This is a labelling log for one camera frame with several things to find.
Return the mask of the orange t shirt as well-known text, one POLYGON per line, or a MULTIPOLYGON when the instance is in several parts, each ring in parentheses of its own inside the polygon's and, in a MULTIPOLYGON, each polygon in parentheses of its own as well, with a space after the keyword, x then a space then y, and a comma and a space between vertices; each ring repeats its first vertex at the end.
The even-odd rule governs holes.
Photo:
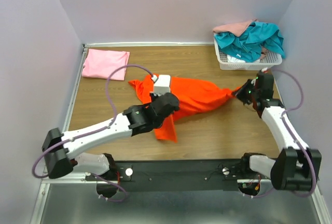
POLYGON ((174 122, 196 114, 207 113, 224 105, 234 96, 234 90, 220 88, 216 84, 192 78, 156 75, 165 79, 170 91, 179 99, 179 110, 167 117, 162 127, 155 129, 155 137, 162 141, 177 142, 174 122))

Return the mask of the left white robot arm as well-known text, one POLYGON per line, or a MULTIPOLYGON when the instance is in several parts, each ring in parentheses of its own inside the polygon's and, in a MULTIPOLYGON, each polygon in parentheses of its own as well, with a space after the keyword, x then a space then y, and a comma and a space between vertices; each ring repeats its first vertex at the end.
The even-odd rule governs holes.
POLYGON ((64 133, 58 128, 49 130, 42 145, 47 177, 61 178, 80 168, 104 180, 111 179, 115 167, 106 155, 94 157, 85 152, 101 144, 158 129, 178 110, 179 99, 166 93, 154 97, 150 103, 131 106, 116 117, 83 129, 64 133))

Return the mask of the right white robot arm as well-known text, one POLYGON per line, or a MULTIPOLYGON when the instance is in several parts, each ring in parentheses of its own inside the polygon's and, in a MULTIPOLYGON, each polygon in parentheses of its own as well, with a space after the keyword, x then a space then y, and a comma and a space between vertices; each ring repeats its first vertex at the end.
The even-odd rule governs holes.
POLYGON ((292 191, 301 197, 311 195, 319 178, 322 155, 311 149, 296 132, 280 99, 275 99, 274 76, 266 68, 259 70, 232 95, 244 105, 252 105, 269 128, 280 154, 271 159, 260 153, 246 153, 239 164, 239 173, 251 178, 256 173, 271 180, 275 190, 292 191))

